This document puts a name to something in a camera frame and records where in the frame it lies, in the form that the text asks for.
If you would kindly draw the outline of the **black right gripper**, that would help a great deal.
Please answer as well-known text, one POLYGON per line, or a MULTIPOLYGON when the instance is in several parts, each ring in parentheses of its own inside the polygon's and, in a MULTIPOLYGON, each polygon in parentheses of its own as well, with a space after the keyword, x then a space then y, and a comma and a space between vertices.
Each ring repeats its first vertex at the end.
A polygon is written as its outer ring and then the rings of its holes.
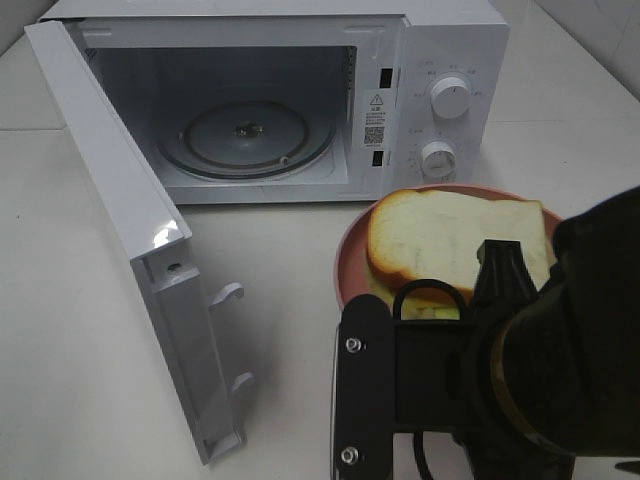
POLYGON ((450 433, 478 479, 566 479, 600 451, 567 288, 538 293, 519 241, 487 239, 473 296, 417 280, 396 294, 394 420, 450 433))

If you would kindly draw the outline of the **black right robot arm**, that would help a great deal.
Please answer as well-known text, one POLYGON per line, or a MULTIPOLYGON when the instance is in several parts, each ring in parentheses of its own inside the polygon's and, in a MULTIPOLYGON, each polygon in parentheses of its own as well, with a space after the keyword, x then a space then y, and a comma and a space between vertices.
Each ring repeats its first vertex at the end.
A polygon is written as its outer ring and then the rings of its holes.
POLYGON ((536 289, 515 242, 488 240, 456 320, 398 320, 395 413, 429 478, 427 431, 448 431, 478 479, 567 479, 579 456, 639 470, 639 192, 561 222, 536 289))

